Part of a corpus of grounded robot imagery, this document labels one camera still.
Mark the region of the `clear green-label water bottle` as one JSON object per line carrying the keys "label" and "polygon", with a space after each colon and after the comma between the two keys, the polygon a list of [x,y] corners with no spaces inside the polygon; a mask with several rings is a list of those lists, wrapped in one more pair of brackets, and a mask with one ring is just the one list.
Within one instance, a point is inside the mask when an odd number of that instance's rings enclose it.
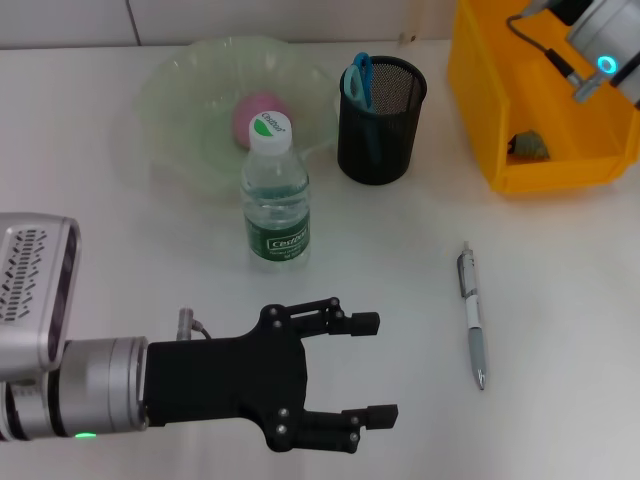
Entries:
{"label": "clear green-label water bottle", "polygon": [[292,124],[281,112],[263,111],[248,133],[240,191],[249,249],[273,270],[294,268],[307,259],[311,232],[309,175]]}

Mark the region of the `silver ballpoint pen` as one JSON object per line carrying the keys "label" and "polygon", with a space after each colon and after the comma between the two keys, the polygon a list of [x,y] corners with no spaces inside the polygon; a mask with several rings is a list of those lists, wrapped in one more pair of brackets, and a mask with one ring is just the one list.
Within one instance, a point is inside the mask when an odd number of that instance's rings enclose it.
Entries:
{"label": "silver ballpoint pen", "polygon": [[465,303],[471,371],[478,389],[484,391],[488,373],[485,339],[476,282],[475,257],[467,241],[464,242],[463,249],[457,258],[456,266],[461,297]]}

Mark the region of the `pink peach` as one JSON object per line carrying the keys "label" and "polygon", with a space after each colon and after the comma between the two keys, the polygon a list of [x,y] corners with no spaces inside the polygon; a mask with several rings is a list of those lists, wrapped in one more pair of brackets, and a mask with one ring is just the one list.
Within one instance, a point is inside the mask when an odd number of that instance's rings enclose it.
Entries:
{"label": "pink peach", "polygon": [[249,124],[253,117],[264,111],[277,111],[291,117],[286,104],[275,94],[262,91],[241,98],[233,110],[232,129],[237,144],[248,150],[250,147]]}

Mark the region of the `yellow plastic bin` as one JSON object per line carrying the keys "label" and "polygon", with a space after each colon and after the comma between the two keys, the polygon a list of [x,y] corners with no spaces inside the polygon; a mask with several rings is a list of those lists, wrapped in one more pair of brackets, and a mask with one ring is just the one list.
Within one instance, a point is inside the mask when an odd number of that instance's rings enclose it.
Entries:
{"label": "yellow plastic bin", "polygon": [[[640,110],[609,85],[585,103],[544,54],[507,27],[530,0],[458,0],[448,80],[476,163],[501,193],[608,184],[640,159]],[[550,158],[507,154],[533,130]]]}

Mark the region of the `black mesh pen holder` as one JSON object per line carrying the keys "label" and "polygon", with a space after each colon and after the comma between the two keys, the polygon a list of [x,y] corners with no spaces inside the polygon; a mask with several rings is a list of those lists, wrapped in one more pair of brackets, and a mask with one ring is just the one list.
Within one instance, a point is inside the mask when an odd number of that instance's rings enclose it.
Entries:
{"label": "black mesh pen holder", "polygon": [[[352,180],[365,185],[385,185],[407,171],[428,85],[424,75],[409,62],[391,56],[371,56],[371,94],[374,113],[353,106],[340,87],[337,160]],[[376,125],[381,162],[371,162],[363,124]]]}

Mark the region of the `green plastic wrapper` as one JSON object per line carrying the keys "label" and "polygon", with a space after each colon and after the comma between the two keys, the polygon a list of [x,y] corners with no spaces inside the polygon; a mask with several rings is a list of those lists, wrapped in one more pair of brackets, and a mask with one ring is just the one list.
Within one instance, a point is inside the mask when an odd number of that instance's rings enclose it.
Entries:
{"label": "green plastic wrapper", "polygon": [[550,158],[543,138],[533,130],[515,134],[508,142],[507,154],[525,160]]}

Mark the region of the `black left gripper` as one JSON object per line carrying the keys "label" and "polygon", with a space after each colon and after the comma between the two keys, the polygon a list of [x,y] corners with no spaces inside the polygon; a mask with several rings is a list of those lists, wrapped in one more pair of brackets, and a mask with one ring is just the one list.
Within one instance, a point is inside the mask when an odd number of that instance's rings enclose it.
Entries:
{"label": "black left gripper", "polygon": [[241,418],[255,423],[273,451],[295,448],[306,396],[301,338],[375,336],[376,312],[348,315],[337,297],[268,305],[248,333],[233,338],[154,342],[146,356],[146,416],[151,427]]}

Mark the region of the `blue plastic scissors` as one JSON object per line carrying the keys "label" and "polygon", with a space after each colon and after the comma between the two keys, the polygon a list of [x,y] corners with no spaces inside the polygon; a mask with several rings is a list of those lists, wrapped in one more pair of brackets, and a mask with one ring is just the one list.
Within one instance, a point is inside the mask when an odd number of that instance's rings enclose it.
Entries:
{"label": "blue plastic scissors", "polygon": [[[350,66],[346,68],[342,80],[342,90],[351,104],[367,113],[374,113],[371,94],[373,80],[373,64],[366,52],[358,53]],[[376,125],[369,121],[363,124],[367,147],[371,162],[378,165],[381,162],[379,136]]]}

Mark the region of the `green glass fruit plate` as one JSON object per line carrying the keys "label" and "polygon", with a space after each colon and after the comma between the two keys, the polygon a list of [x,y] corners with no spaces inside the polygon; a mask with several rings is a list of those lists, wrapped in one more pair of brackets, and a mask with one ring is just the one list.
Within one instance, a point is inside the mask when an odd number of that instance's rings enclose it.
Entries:
{"label": "green glass fruit plate", "polygon": [[283,103],[302,157],[336,143],[338,82],[299,46],[263,36],[209,39],[162,63],[134,101],[152,165],[198,197],[235,197],[247,150],[233,133],[233,113],[262,93]]}

